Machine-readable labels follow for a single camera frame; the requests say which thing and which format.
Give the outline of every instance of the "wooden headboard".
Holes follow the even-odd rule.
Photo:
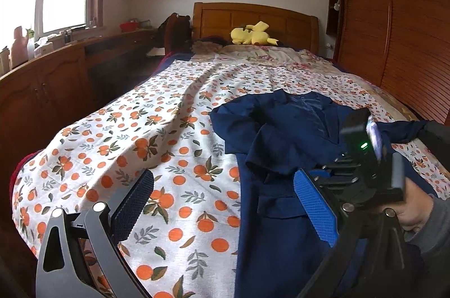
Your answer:
[[[231,40],[234,28],[263,21],[271,38],[285,45],[319,51],[319,22],[315,16],[278,7],[235,2],[196,2],[193,13],[193,39],[217,35]]]

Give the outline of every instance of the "bed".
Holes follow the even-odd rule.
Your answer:
[[[233,297],[239,170],[212,129],[213,108],[245,94],[283,89],[369,107],[377,121],[415,119],[388,94],[314,54],[315,17],[261,5],[196,3],[193,39],[227,41],[231,28],[259,20],[287,47],[195,41],[182,60],[60,130],[24,164],[13,189],[13,220],[35,256],[53,208],[73,213],[107,201],[139,170],[150,168],[155,190],[129,238],[118,245],[123,257],[155,298],[172,297],[180,287],[187,296]],[[440,197],[448,197],[448,173],[420,141],[393,147]],[[88,241],[84,249],[98,289],[110,295]]]

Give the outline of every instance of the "wooden desk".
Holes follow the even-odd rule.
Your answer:
[[[153,33],[143,30],[83,40],[0,78],[0,257],[30,297],[36,259],[11,220],[10,176],[23,157],[46,147],[62,128],[123,94],[123,86],[102,92],[105,84],[99,73],[118,78],[117,73],[125,72],[130,85],[133,68],[146,60]]]

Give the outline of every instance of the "cabinet handle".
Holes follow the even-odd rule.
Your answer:
[[[49,94],[47,93],[47,88],[45,83],[42,82],[42,90],[44,91],[44,95],[46,96],[46,101],[49,101]]]

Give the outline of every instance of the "blue gripper pad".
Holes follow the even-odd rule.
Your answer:
[[[323,177],[324,174],[329,176],[323,170],[310,172],[312,177]],[[333,247],[338,240],[336,216],[303,170],[297,171],[294,175],[294,190],[319,238],[328,242],[330,247]]]

